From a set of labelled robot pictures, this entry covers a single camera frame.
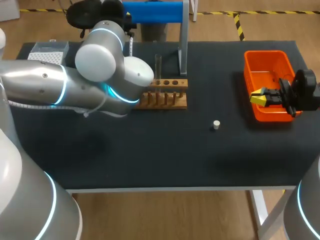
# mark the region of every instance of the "table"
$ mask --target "table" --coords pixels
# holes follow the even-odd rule
[[[24,44],[17,59],[27,59],[33,45]],[[135,43],[133,55],[153,67],[160,53],[163,78],[179,78],[177,47]],[[75,66],[78,48],[70,43],[67,66]],[[292,123],[257,122],[243,76],[248,50],[282,50],[295,71],[307,67],[293,41],[190,42],[187,110],[134,110],[118,119],[12,108],[19,139],[72,193],[255,190],[260,226],[268,212],[256,189],[293,189],[299,183],[319,153],[320,112],[304,112]],[[209,130],[213,120],[221,122],[215,132]],[[279,214],[273,215],[260,235],[272,234],[274,218],[279,223]]]

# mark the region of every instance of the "wooden floor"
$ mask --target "wooden floor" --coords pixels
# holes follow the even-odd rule
[[[21,9],[58,9],[52,0],[20,0]],[[62,0],[65,8],[69,1]],[[201,11],[320,11],[319,0],[199,0]],[[246,40],[295,40],[320,79],[320,15],[248,14],[240,16]],[[0,22],[7,35],[5,59],[15,59],[24,42],[50,39],[79,41],[80,31],[62,13],[23,12],[18,20]],[[176,24],[168,41],[177,41]],[[189,24],[189,41],[239,41],[232,17],[199,15]],[[263,192],[268,211],[281,190]],[[79,194],[82,240],[254,240],[251,202],[244,191]],[[273,240],[284,240],[283,230]]]

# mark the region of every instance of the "yellow and black tape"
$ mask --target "yellow and black tape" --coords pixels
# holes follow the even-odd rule
[[[51,12],[51,13],[63,13],[62,9],[20,9],[21,13],[28,12]]]
[[[240,41],[245,41],[246,38],[245,38],[245,35],[244,35],[244,31],[242,30],[242,27],[240,25],[239,14],[234,13],[233,14],[233,19],[234,19],[234,23],[235,23],[236,29],[238,31],[238,35],[239,35]]]
[[[202,11],[197,15],[233,15],[233,14],[320,14],[320,11]]]
[[[20,12],[52,12],[62,13],[62,9],[20,9]],[[320,11],[202,11],[198,12],[197,15],[233,15],[233,14],[320,14]]]

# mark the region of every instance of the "orange plastic bin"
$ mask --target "orange plastic bin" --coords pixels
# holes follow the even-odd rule
[[[244,53],[244,79],[249,96],[266,87],[280,89],[279,78],[292,83],[295,77],[287,55],[283,51],[246,51]],[[255,118],[260,122],[291,122],[291,117],[281,105],[268,107],[252,103]]]

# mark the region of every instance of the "blue bar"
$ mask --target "blue bar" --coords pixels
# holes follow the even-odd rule
[[[182,1],[122,2],[135,24],[182,23]]]

